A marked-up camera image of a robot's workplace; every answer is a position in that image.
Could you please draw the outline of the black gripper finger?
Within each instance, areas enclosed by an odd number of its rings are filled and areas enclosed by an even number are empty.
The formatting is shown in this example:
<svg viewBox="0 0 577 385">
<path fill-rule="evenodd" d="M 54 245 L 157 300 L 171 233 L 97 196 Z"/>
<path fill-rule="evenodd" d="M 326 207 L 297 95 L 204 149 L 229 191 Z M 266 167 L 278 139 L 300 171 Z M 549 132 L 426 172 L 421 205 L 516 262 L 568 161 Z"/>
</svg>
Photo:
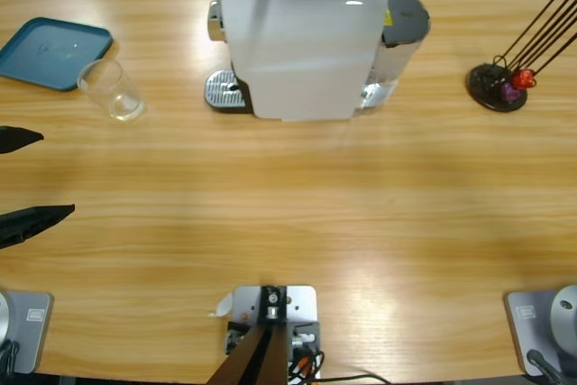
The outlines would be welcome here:
<svg viewBox="0 0 577 385">
<path fill-rule="evenodd" d="M 3 125 L 0 127 L 0 153 L 17 151 L 43 139 L 44 136 L 41 133 L 22 127 Z"/>
<path fill-rule="evenodd" d="M 1 214 L 1 248 L 8 248 L 40 234 L 75 211 L 72 205 L 33 206 Z"/>
</svg>

